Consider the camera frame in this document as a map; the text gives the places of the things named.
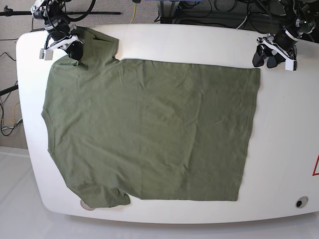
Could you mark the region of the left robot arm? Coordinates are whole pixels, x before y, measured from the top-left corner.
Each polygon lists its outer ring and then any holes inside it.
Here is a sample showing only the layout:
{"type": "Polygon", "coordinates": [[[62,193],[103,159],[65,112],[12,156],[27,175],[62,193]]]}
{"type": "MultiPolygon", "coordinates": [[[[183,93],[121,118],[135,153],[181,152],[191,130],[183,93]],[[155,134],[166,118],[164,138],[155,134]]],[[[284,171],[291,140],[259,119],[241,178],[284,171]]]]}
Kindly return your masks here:
{"type": "Polygon", "coordinates": [[[296,43],[304,34],[311,34],[319,24],[317,0],[280,0],[285,15],[283,26],[276,34],[266,33],[257,38],[257,48],[252,59],[254,67],[267,63],[269,69],[285,64],[285,69],[297,69],[296,43]]]}

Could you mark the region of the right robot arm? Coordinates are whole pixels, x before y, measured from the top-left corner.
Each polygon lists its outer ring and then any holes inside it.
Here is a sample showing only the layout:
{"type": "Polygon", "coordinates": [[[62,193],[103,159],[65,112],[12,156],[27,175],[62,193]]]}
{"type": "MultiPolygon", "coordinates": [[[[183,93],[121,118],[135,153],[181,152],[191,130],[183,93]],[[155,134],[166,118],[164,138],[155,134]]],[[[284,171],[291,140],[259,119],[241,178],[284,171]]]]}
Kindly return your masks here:
{"type": "Polygon", "coordinates": [[[61,49],[70,59],[76,61],[75,65],[80,65],[86,51],[85,42],[91,41],[95,36],[89,29],[77,27],[75,23],[91,12],[95,1],[91,1],[88,10],[78,18],[71,18],[63,11],[65,3],[64,0],[37,0],[31,7],[33,18],[43,20],[44,29],[47,31],[39,58],[45,61],[52,60],[54,50],[61,49]]]}

